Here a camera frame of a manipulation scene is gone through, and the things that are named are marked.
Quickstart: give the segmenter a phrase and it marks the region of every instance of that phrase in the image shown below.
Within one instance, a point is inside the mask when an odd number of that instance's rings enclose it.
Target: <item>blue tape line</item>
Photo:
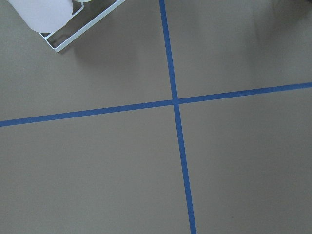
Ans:
[[[159,0],[159,6],[160,6],[160,13],[161,13],[162,29],[164,33],[164,39],[165,39],[165,47],[166,47],[166,54],[167,54],[172,99],[173,99],[173,105],[174,105],[174,111],[175,111],[176,132],[177,132],[177,139],[178,139],[179,150],[180,150],[180,159],[181,159],[181,166],[182,166],[186,204],[187,204],[187,210],[188,210],[189,222],[190,222],[190,230],[191,230],[191,234],[196,234],[192,193],[191,193],[189,172],[188,172],[186,153],[185,153],[184,137],[183,137],[182,123],[181,123],[179,100],[178,100],[177,88],[176,88],[175,70],[174,70],[174,63],[173,63],[173,58],[172,58],[165,1]]]
[[[281,91],[294,90],[294,89],[305,89],[305,88],[312,88],[312,82],[268,87],[268,88],[260,88],[260,89],[250,89],[250,90],[236,91],[236,92],[229,92],[229,93],[222,93],[222,94],[211,94],[211,95],[204,95],[204,96],[198,96],[198,97],[186,97],[186,98],[180,98],[179,104],[199,102],[199,101],[209,101],[209,100],[224,99],[224,98],[242,97],[242,96],[249,96],[249,95],[256,95],[256,94],[274,93],[274,92],[281,92]]]
[[[0,127],[26,124],[26,123],[44,122],[44,121],[57,120],[57,119],[94,116],[94,115],[123,112],[123,111],[141,110],[141,109],[146,109],[146,108],[169,106],[172,104],[173,104],[172,100],[154,101],[154,102],[147,102],[147,103],[141,103],[141,104],[108,107],[108,108],[101,108],[101,109],[94,109],[94,110],[87,110],[87,111],[76,111],[76,112],[69,112],[69,113],[62,113],[62,114],[55,114],[55,115],[4,120],[4,121],[0,121]]]
[[[175,111],[175,124],[176,124],[177,139],[179,143],[180,159],[181,159],[181,165],[182,165],[182,175],[183,175],[184,190],[185,190],[185,196],[186,196],[186,204],[187,204],[187,210],[189,214],[190,229],[191,229],[191,234],[196,234],[196,224],[195,224],[195,216],[194,216],[194,210],[193,210],[192,193],[191,193],[191,186],[190,186],[190,179],[189,179],[189,171],[187,167],[179,105],[174,105],[174,111]]]
[[[177,101],[178,96],[177,96],[177,89],[176,89],[176,78],[175,78],[174,62],[172,58],[172,51],[171,51],[171,44],[170,44],[165,1],[159,0],[159,5],[160,5],[160,13],[161,13],[161,21],[162,21],[162,30],[163,30],[164,39],[165,39],[165,47],[166,47],[166,54],[167,54],[167,63],[168,63],[168,70],[169,70],[172,99],[174,101]]]

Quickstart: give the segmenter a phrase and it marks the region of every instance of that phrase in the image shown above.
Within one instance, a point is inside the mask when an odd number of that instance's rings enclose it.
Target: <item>white container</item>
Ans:
[[[77,2],[89,2],[89,1],[92,1],[92,0],[74,0],[74,1],[77,1]]]
[[[71,0],[8,0],[26,24],[34,31],[51,33],[71,18]]]

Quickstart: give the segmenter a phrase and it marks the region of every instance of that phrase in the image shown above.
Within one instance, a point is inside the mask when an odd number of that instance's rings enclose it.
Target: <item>white paper roll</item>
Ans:
[[[51,33],[71,18],[71,0],[8,0],[27,25],[36,32]]]

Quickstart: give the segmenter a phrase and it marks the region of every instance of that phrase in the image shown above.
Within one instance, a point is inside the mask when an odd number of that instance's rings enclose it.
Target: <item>floor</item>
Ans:
[[[312,233],[311,3],[126,0],[60,53],[0,21],[0,233]]]

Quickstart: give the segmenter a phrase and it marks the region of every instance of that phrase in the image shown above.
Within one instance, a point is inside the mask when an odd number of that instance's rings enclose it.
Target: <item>white wire rack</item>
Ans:
[[[40,35],[43,37],[43,39],[50,45],[50,47],[55,50],[56,52],[61,51],[62,49],[64,49],[67,45],[69,45],[71,42],[73,42],[76,38],[78,38],[80,35],[82,35],[85,31],[87,31],[89,28],[91,28],[93,25],[95,25],[97,22],[99,22],[102,18],[104,18],[106,15],[108,15],[110,12],[112,12],[113,10],[115,10],[119,5],[121,5],[125,0],[116,0],[113,4],[111,4],[108,8],[106,8],[105,10],[103,10],[101,13],[99,13],[96,17],[94,17],[92,20],[88,21],[84,26],[82,26],[80,29],[78,29],[76,32],[74,32],[73,34],[71,34],[67,39],[65,39],[64,41],[62,41],[60,44],[55,45],[54,43],[52,43],[52,41],[50,40],[51,37],[53,35],[55,35],[58,31],[52,32],[50,34],[42,34],[40,33]],[[71,19],[69,20],[69,22],[71,21],[75,21],[75,17],[79,14],[79,13],[83,13],[83,10],[85,8],[85,4],[84,3],[80,3],[81,5],[79,6],[79,8],[73,13]]]

